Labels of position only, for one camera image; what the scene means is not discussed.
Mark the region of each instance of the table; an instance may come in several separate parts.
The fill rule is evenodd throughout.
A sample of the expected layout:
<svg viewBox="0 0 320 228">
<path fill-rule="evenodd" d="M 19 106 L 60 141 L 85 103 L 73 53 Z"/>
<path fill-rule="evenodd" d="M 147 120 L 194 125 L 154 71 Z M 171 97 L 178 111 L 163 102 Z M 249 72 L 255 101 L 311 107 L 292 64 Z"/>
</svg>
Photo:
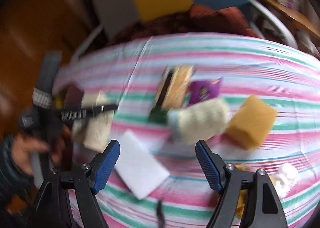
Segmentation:
<svg viewBox="0 0 320 228">
<path fill-rule="evenodd" d="M 276 0 L 262 0 L 288 18 L 295 28 L 302 29 L 320 40 L 320 31 L 311 21 L 297 10 L 279 4 Z"/>
<path fill-rule="evenodd" d="M 320 199 L 320 62 L 287 46 L 249 37 L 190 33 L 135 40 L 101 49 L 58 73 L 54 92 L 75 82 L 86 92 L 103 90 L 119 102 L 111 137 L 131 129 L 171 175 L 138 201 L 113 171 L 97 200 L 109 227 L 157 227 L 156 204 L 163 200 L 166 227 L 205 227 L 216 205 L 195 157 L 194 146 L 169 141 L 165 125 L 148 121 L 167 65 L 193 64 L 193 79 L 223 77 L 221 96 L 232 113 L 250 94 L 273 106 L 278 115 L 263 145 L 244 151 L 224 136 L 208 145 L 225 162 L 264 168 L 275 174 L 284 162 L 300 180 L 281 200 L 289 227 L 301 227 Z M 73 192 L 70 201 L 78 223 Z M 240 223 L 233 221 L 233 227 Z"/>
</svg>

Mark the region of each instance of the orange sponge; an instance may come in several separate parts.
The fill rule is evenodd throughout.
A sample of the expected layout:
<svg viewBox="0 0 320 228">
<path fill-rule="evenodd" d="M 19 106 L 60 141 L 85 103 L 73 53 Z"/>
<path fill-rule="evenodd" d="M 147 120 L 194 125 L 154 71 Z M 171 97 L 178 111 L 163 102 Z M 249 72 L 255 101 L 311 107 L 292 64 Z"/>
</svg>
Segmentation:
<svg viewBox="0 0 320 228">
<path fill-rule="evenodd" d="M 257 96 L 249 96 L 231 118 L 226 133 L 246 150 L 261 146 L 276 119 L 277 111 Z"/>
</svg>

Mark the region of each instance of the black jacket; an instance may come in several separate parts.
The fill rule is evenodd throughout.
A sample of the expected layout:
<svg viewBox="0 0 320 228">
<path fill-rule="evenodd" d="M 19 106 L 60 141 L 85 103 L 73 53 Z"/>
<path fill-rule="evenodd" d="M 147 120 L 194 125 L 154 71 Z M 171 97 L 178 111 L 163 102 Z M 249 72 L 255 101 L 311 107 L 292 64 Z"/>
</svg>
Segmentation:
<svg viewBox="0 0 320 228">
<path fill-rule="evenodd" d="M 25 195 L 33 183 L 33 177 L 23 173 L 11 158 L 13 138 L 5 136 L 0 146 L 0 220 L 1 227 L 23 227 L 18 218 L 12 217 L 4 207 L 14 194 Z"/>
</svg>

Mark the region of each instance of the screw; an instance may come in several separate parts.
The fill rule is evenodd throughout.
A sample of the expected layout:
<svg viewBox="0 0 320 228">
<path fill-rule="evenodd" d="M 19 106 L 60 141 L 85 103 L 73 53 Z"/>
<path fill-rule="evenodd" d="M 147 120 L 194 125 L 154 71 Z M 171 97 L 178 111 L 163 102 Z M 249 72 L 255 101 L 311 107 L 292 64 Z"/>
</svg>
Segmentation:
<svg viewBox="0 0 320 228">
<path fill-rule="evenodd" d="M 84 163 L 84 164 L 81 165 L 81 168 L 87 170 L 87 169 L 90 168 L 90 164 L 89 163 Z"/>
<path fill-rule="evenodd" d="M 51 173 L 55 175 L 55 174 L 57 173 L 57 169 L 52 168 L 52 169 L 51 169 Z"/>
<path fill-rule="evenodd" d="M 226 168 L 229 169 L 229 170 L 232 170 L 232 169 L 235 168 L 235 165 L 231 164 L 231 163 L 228 163 L 228 164 L 226 164 Z"/>
<path fill-rule="evenodd" d="M 260 169 L 258 169 L 258 173 L 259 173 L 260 175 L 265 175 L 265 174 L 266 174 L 266 171 L 265 171 L 264 169 L 260 168 Z"/>
</svg>

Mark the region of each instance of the sleeve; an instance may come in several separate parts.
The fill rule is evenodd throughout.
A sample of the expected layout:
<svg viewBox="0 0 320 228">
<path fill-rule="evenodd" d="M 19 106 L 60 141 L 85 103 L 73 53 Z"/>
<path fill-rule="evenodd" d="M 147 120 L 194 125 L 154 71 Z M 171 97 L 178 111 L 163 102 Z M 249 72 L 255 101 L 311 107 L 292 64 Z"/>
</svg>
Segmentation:
<svg viewBox="0 0 320 228">
<path fill-rule="evenodd" d="M 33 177 L 23 173 L 11 158 L 12 136 L 5 136 L 0 145 L 0 208 L 14 194 L 21 195 L 33 183 Z"/>
</svg>

